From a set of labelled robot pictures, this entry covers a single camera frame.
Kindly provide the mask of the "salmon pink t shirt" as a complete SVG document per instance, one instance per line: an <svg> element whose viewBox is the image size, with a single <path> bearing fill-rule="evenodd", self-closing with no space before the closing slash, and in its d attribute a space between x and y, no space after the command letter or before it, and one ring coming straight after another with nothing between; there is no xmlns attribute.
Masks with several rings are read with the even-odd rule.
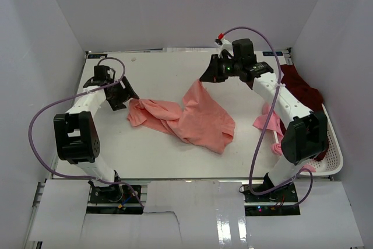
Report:
<svg viewBox="0 0 373 249"><path fill-rule="evenodd" d="M183 107L172 101L132 99L127 120L173 135L181 141L222 154L234 139L235 121L203 87L194 81L182 98Z"/></svg>

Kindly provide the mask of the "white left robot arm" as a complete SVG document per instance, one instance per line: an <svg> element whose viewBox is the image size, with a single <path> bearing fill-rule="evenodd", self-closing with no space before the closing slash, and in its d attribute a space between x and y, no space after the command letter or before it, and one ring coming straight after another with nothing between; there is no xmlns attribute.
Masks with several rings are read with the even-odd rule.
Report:
<svg viewBox="0 0 373 249"><path fill-rule="evenodd" d="M112 111L123 110L125 103L139 96L126 77L114 86L103 88L115 82L115 70L105 65L94 67L94 76L83 85L83 95L65 113L54 117L54 132L58 157L78 166L95 180L108 181L103 195L111 202L122 198L123 187L117 184L118 176L100 157L100 140L94 124L94 116L107 102Z"/></svg>

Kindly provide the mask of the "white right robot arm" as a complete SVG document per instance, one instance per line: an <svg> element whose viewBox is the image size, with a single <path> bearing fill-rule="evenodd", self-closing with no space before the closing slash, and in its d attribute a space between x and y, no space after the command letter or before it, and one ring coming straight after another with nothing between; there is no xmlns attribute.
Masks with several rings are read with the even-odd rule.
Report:
<svg viewBox="0 0 373 249"><path fill-rule="evenodd" d="M219 53L211 56L200 81L221 83L229 77L238 77L271 105L269 112L276 113L286 127L280 142L282 156L265 174L263 183L257 187L249 183L240 189L241 193L264 195L269 201L278 201L284 195L284 186L306 172L304 166L328 148L328 118L323 111L314 112L298 101L281 83L280 72L274 71L267 62L257 60L250 39L230 43L221 34L215 42Z"/></svg>

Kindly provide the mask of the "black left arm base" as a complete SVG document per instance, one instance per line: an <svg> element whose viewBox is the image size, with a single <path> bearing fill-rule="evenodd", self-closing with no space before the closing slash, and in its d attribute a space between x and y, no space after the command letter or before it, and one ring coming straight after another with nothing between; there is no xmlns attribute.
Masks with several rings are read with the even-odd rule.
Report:
<svg viewBox="0 0 373 249"><path fill-rule="evenodd" d="M90 183L91 190L87 203L87 214L105 215L141 215L143 207L140 206L136 196L141 199L141 185L106 185L96 187Z"/></svg>

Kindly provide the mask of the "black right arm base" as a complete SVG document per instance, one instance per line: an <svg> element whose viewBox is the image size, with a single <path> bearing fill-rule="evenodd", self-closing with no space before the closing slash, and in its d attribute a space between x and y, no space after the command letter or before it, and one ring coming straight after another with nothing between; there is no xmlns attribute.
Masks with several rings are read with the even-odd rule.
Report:
<svg viewBox="0 0 373 249"><path fill-rule="evenodd" d="M299 216L301 214L299 206L292 206L298 202L293 183L261 196L252 194L248 184L240 186L238 191L244 195L246 217Z"/></svg>

